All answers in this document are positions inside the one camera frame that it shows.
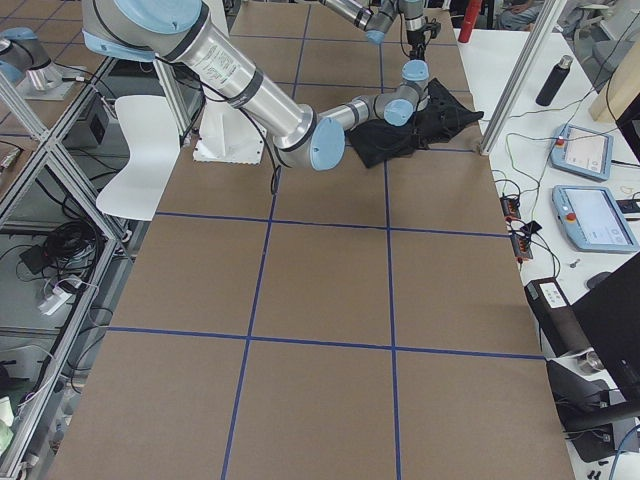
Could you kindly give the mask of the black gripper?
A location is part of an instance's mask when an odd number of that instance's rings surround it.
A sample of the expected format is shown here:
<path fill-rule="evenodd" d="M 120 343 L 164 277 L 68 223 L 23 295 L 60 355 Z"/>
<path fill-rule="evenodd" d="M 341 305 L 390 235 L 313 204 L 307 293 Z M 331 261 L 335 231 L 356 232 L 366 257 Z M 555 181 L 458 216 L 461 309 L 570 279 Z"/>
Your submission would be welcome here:
<path fill-rule="evenodd" d="M 425 30 L 413 30 L 406 33 L 407 41 L 411 47 L 409 51 L 410 60 L 425 60 L 425 51 L 427 46 L 427 38 Z"/>

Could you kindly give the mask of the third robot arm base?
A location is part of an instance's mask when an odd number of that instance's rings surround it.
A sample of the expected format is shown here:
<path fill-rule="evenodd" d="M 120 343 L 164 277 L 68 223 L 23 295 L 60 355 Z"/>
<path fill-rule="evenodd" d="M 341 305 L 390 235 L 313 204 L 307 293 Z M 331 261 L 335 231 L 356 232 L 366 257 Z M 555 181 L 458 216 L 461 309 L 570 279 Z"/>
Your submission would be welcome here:
<path fill-rule="evenodd" d="M 74 81 L 27 27 L 1 32 L 1 73 L 25 100 L 62 101 Z"/>

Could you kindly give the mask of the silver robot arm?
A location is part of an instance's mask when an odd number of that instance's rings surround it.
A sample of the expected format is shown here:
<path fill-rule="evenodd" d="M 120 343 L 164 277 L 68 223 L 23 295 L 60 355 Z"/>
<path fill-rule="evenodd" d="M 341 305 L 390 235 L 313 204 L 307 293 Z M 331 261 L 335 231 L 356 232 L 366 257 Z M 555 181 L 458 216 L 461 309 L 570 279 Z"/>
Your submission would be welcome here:
<path fill-rule="evenodd" d="M 396 18 L 401 16 L 404 19 L 407 42 L 411 47 L 409 58 L 425 59 L 427 19 L 424 1 L 381 1 L 375 10 L 357 1 L 348 0 L 326 0 L 320 1 L 320 4 L 362 30 L 366 38 L 376 45 L 383 42 Z"/>
<path fill-rule="evenodd" d="M 375 11 L 355 1 L 326 5 L 376 44 L 396 17 L 403 17 L 412 50 L 395 91 L 359 96 L 318 113 L 296 103 L 237 49 L 202 1 L 84 1 L 81 7 L 89 50 L 124 60 L 184 64 L 205 88 L 230 107 L 246 110 L 266 129 L 284 166 L 323 171 L 341 161 L 346 132 L 369 122 L 400 128 L 422 111 L 429 78 L 423 2 L 384 1 Z"/>

